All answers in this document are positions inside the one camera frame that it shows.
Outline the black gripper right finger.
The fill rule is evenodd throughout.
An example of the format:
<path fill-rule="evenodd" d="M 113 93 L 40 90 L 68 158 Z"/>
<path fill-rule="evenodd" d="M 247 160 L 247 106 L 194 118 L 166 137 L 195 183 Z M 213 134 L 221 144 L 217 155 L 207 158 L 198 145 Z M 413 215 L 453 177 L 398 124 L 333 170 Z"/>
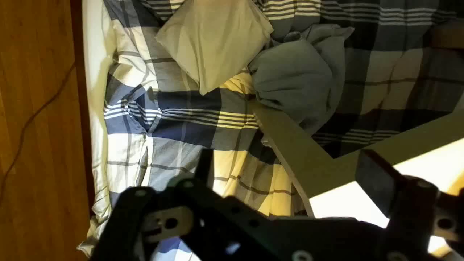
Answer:
<path fill-rule="evenodd" d="M 382 261 L 429 261 L 437 189 L 400 174 L 371 150 L 359 153 L 355 180 L 388 219 L 376 244 L 378 257 Z"/>

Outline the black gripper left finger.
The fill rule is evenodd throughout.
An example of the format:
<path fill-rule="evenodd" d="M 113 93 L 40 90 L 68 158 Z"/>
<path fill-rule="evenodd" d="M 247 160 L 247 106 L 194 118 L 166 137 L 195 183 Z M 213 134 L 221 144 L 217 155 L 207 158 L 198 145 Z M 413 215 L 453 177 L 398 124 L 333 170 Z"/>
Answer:
<path fill-rule="evenodd" d="M 142 224 L 153 196 L 149 187 L 130 187 L 118 196 L 89 261 L 149 261 L 152 248 L 142 240 Z"/>

